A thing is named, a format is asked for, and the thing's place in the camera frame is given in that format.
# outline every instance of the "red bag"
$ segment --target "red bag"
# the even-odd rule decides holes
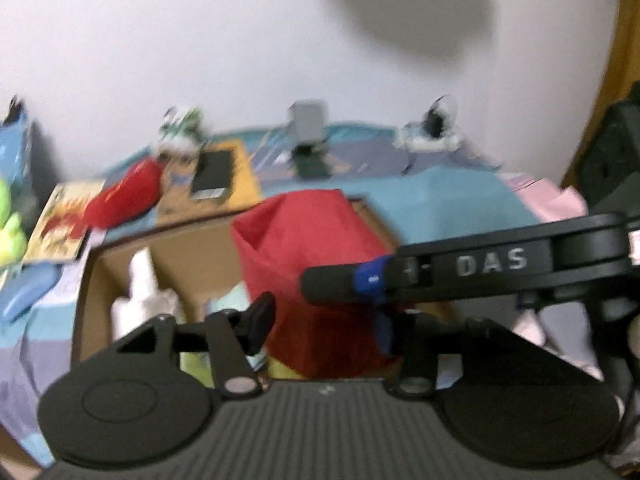
[[[371,307],[317,306],[300,293],[311,266],[354,264],[388,251],[339,190],[278,195],[237,216],[232,236],[249,295],[276,297],[269,354],[314,379],[354,377],[393,359],[380,354]]]

